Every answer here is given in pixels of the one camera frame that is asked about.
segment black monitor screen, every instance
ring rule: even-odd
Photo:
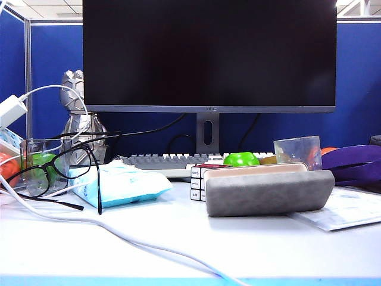
[[[335,106],[333,0],[84,0],[83,33],[91,110]]]

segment keyboard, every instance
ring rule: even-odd
[[[273,153],[253,153],[258,159],[274,156]],[[140,154],[130,157],[120,156],[124,164],[142,170],[160,172],[167,178],[187,178],[191,176],[191,167],[196,164],[223,164],[229,155],[224,154]]]

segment tissue pack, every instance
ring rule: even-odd
[[[100,189],[102,207],[112,207],[135,201],[153,200],[172,188],[171,182],[160,173],[149,172],[125,165],[120,160],[100,165]],[[80,169],[70,170],[70,176],[83,173]],[[78,186],[74,193],[94,207],[98,206],[98,174],[96,166],[88,173],[70,180],[70,185]]]

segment charger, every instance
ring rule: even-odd
[[[0,129],[8,127],[27,112],[25,104],[15,95],[0,103]]]

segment monitor bezel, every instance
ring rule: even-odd
[[[322,106],[169,106],[169,105],[86,105],[97,112],[157,113],[332,113],[336,105]]]

